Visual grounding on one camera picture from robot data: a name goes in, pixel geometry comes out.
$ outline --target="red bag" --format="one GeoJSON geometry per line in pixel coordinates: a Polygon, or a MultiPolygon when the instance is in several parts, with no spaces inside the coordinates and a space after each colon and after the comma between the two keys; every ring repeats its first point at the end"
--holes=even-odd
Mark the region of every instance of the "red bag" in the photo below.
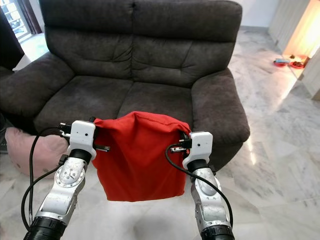
{"type": "MultiPolygon", "coordinates": [[[[108,200],[146,201],[184,193],[186,176],[168,163],[165,150],[179,142],[180,131],[191,132],[187,123],[140,111],[94,123],[100,128],[95,143],[111,147],[97,151],[92,162],[108,200]]],[[[169,156],[182,167],[182,154],[169,156]]]]}

